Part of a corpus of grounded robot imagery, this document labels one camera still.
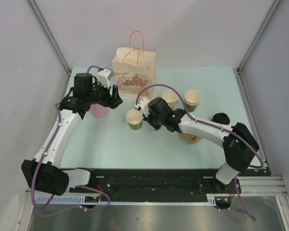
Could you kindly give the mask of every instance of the illustration on bag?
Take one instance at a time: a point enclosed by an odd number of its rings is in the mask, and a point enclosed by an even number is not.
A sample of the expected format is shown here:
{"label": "illustration on bag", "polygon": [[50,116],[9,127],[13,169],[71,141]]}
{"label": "illustration on bag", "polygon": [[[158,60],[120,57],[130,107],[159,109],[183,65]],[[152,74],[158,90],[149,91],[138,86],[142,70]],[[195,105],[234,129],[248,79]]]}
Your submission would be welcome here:
{"label": "illustration on bag", "polygon": [[[135,74],[132,78],[129,77],[129,73],[115,73],[116,76],[121,75],[117,80],[117,86],[119,90],[128,92],[131,94],[139,94],[145,87],[152,84],[150,78],[144,75]],[[149,96],[149,90],[142,93],[142,96]]]}

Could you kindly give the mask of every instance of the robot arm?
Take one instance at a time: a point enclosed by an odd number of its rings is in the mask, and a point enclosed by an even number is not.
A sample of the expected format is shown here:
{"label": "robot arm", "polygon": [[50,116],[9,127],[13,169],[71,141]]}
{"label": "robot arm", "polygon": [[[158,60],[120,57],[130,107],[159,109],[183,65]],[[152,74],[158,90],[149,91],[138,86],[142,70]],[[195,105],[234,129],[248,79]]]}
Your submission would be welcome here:
{"label": "robot arm", "polygon": [[62,171],[60,166],[66,146],[91,104],[98,103],[115,109],[123,103],[119,97],[117,85],[113,85],[112,95],[110,94],[109,81],[112,76],[113,72],[109,69],[102,69],[97,73],[97,77],[89,73],[76,74],[74,87],[61,100],[60,117],[57,117],[45,143],[33,160],[25,160],[22,164],[21,168],[29,187],[31,187],[35,169],[42,155],[45,157],[38,171],[36,190],[62,195],[67,188],[88,184],[90,172],[84,169]]}
{"label": "robot arm", "polygon": [[[216,189],[229,184],[229,182],[239,173],[245,171],[254,158],[253,152],[236,137],[223,131],[227,129],[238,134],[248,142],[256,151],[259,146],[247,127],[237,123],[235,126],[217,124],[201,119],[192,120],[182,109],[172,110],[167,103],[160,97],[151,101],[142,98],[135,108],[142,112],[144,121],[147,121],[154,130],[159,130],[165,126],[171,132],[189,133],[207,139],[224,149],[226,162],[221,166],[215,175]],[[222,127],[217,129],[208,124]]]}

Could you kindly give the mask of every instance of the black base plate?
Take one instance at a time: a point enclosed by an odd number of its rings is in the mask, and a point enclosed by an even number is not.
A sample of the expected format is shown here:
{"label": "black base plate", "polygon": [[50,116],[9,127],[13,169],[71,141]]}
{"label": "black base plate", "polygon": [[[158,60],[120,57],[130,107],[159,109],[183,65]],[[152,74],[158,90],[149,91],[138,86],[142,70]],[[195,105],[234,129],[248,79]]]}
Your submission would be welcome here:
{"label": "black base plate", "polygon": [[[217,169],[89,169],[88,187],[100,184],[113,202],[207,202],[207,194],[230,194],[213,186]],[[230,186],[235,189],[233,180]],[[71,188],[71,193],[91,193]]]}

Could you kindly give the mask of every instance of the white wall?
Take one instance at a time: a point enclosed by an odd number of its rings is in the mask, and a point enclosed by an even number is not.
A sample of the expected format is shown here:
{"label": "white wall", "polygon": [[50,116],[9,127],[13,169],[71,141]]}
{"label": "white wall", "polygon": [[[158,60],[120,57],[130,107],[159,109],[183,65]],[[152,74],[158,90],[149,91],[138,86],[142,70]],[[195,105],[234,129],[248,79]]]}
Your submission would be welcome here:
{"label": "white wall", "polygon": [[24,0],[0,0],[0,212],[51,130],[67,75]]}
{"label": "white wall", "polygon": [[289,0],[281,3],[242,78],[269,163],[289,193]]}
{"label": "white wall", "polygon": [[[130,33],[159,66],[238,67],[273,0],[37,0],[70,66],[110,66]],[[141,47],[141,37],[132,45]]]}

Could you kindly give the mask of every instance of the orange rope handle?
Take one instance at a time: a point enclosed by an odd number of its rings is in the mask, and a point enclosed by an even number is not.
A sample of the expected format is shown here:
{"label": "orange rope handle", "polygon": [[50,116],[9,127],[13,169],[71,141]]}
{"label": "orange rope handle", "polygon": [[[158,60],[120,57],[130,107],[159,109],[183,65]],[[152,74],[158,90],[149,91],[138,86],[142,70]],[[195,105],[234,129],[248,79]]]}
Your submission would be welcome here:
{"label": "orange rope handle", "polygon": [[[138,65],[138,60],[139,60],[140,50],[139,50],[139,49],[134,49],[134,50],[138,50],[138,56],[137,56],[137,65]],[[126,56],[128,56],[128,55],[129,55],[130,53],[132,53],[134,50],[132,50],[132,51],[128,52],[128,53],[125,55],[125,57],[124,57],[124,59],[123,59],[123,61],[122,61],[122,62],[124,62],[124,60],[125,60]]]}
{"label": "orange rope handle", "polygon": [[129,41],[129,48],[131,49],[131,36],[132,36],[134,33],[136,33],[136,32],[140,33],[141,36],[143,37],[143,52],[144,52],[144,44],[145,44],[144,42],[145,42],[145,38],[144,38],[144,35],[143,35],[139,30],[135,30],[134,32],[131,33],[131,35],[130,35],[130,41]]}

